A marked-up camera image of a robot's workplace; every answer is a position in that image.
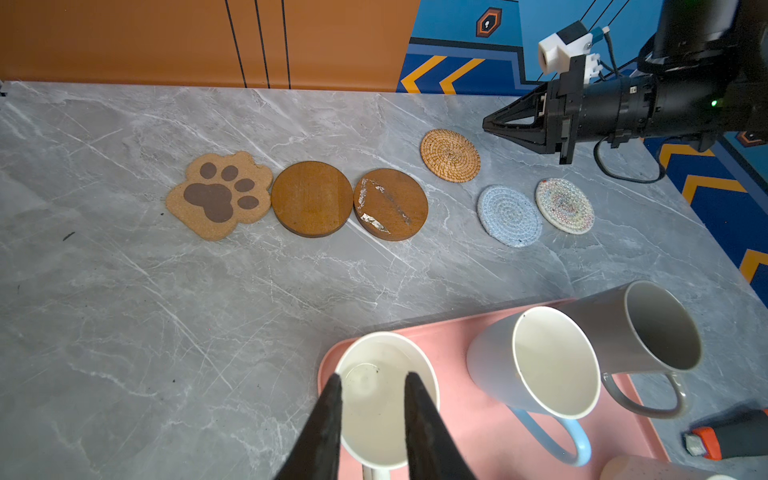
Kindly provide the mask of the matte brown wooden coaster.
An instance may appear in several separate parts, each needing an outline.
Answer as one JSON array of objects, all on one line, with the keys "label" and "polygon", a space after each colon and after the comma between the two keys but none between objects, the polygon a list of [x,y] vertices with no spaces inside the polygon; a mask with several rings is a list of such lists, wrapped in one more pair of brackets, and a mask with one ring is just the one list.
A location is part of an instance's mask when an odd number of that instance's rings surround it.
[{"label": "matte brown wooden coaster", "polygon": [[353,191],[337,168],[318,161],[289,166],[274,181],[272,209],[290,232],[306,237],[325,237],[338,231],[353,208]]}]

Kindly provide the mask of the cork paw print coaster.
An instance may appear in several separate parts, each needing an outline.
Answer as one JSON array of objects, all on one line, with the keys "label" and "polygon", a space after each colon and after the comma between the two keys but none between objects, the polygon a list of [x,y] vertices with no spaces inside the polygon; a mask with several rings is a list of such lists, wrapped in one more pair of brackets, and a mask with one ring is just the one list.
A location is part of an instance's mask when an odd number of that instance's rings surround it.
[{"label": "cork paw print coaster", "polygon": [[219,241],[240,224],[261,220],[271,207],[272,171],[247,152],[205,154],[186,169],[185,180],[166,198],[166,207],[207,241]]}]

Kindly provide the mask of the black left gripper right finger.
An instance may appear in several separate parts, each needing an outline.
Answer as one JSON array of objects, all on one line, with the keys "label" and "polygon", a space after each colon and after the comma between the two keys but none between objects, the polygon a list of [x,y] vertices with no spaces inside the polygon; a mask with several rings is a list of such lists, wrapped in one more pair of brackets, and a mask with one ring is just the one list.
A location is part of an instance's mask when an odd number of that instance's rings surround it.
[{"label": "black left gripper right finger", "polygon": [[409,478],[475,479],[415,372],[405,377],[405,440]]}]

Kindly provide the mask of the glossy brown wooden coaster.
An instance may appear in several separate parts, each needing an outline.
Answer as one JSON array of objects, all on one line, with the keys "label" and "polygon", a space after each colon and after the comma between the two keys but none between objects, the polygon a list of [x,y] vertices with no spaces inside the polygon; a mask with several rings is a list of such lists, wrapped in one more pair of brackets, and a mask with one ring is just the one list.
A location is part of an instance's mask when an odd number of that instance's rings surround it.
[{"label": "glossy brown wooden coaster", "polygon": [[425,224],[427,197],[411,176],[380,168],[362,176],[353,194],[353,211],[362,227],[386,241],[403,241]]}]

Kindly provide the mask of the light blue rope coaster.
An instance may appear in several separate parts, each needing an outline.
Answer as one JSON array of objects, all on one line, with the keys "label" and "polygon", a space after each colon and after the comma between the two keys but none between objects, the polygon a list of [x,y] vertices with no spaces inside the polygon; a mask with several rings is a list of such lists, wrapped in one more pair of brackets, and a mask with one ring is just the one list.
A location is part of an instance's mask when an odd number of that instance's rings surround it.
[{"label": "light blue rope coaster", "polygon": [[524,194],[510,187],[486,187],[478,198],[477,214],[486,233],[508,247],[527,247],[541,236],[537,209]]}]

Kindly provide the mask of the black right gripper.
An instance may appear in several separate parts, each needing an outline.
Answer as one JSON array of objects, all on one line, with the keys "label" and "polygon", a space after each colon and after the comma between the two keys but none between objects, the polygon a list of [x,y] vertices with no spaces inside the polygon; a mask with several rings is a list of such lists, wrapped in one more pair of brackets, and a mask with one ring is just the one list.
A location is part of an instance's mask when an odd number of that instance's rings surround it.
[{"label": "black right gripper", "polygon": [[553,80],[483,119],[483,129],[538,154],[573,159],[575,145],[604,139],[617,146],[647,134],[657,96],[652,76],[622,77],[587,86]]}]

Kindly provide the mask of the woven rattan coaster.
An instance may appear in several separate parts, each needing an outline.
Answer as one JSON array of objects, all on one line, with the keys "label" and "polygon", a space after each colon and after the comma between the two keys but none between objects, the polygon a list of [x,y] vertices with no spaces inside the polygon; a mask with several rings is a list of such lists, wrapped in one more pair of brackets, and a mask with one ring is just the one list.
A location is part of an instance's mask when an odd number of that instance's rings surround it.
[{"label": "woven rattan coaster", "polygon": [[453,183],[473,180],[481,169],[476,147],[466,137],[451,130],[427,132],[420,144],[420,154],[433,174]]}]

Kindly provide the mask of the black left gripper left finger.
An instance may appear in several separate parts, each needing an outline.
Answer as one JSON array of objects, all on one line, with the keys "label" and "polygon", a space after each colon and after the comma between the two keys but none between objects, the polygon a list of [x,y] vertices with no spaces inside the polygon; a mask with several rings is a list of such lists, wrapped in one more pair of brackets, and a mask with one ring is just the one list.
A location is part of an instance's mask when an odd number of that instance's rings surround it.
[{"label": "black left gripper left finger", "polygon": [[334,373],[275,479],[338,478],[342,405],[342,380]]}]

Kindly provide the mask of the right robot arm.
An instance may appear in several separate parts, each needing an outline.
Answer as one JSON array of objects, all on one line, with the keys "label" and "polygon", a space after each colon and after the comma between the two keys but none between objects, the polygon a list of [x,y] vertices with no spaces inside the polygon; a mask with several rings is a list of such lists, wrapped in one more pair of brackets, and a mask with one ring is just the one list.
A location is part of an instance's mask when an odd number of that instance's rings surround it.
[{"label": "right robot arm", "polygon": [[555,79],[486,116],[484,131],[563,164],[580,142],[677,137],[702,152],[724,132],[767,135],[766,2],[666,1],[637,75],[602,80],[591,49],[609,32],[576,21],[540,41]]}]

